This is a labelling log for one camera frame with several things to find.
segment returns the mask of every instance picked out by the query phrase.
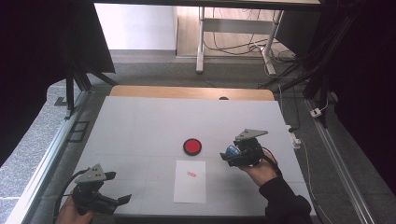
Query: red button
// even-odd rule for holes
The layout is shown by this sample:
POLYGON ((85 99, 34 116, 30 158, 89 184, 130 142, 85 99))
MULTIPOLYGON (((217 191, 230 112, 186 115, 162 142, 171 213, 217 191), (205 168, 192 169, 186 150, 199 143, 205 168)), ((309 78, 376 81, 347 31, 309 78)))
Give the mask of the red button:
POLYGON ((189 156, 198 155, 201 152, 201 142, 195 138, 190 138, 186 142, 184 142, 183 149, 189 156))

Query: pink mark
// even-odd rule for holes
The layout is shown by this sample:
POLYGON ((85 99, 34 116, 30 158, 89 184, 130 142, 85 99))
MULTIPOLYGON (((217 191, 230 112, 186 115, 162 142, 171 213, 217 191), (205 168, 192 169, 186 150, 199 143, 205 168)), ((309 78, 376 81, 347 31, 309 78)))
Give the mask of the pink mark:
POLYGON ((192 177, 197 177, 197 174, 190 172, 190 171, 187 172, 187 175, 192 176, 192 177))

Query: black sleeve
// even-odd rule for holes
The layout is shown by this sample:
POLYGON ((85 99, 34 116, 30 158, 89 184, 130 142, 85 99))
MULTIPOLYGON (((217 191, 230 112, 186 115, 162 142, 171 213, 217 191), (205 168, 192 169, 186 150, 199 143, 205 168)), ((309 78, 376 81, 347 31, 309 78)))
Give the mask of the black sleeve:
POLYGON ((303 196, 296 196, 282 177, 268 181, 259 191, 268 200, 265 216, 269 223, 312 224, 311 205, 303 196))

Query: white wall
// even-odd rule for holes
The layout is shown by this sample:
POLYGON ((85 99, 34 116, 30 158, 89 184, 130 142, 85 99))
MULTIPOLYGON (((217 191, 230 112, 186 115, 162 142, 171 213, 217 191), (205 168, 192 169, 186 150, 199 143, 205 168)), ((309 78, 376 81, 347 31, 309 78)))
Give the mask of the white wall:
POLYGON ((175 7, 95 4, 109 49, 176 49, 175 7))

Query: desk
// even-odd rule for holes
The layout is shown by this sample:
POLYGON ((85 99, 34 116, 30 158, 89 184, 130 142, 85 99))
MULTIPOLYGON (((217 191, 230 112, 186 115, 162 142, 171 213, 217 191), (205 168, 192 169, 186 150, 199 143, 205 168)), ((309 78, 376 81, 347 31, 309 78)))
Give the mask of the desk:
POLYGON ((105 172, 117 172, 101 188, 111 198, 132 194, 116 216, 261 217, 267 201, 258 187, 219 156, 245 128, 269 132, 259 142, 272 149, 295 193, 310 201, 278 102, 262 90, 115 87, 76 171, 101 163, 105 172), (234 100, 217 100, 219 96, 234 100), (189 138, 203 145, 197 156, 182 150, 189 138), (177 161, 205 162, 205 203, 174 203, 177 161))

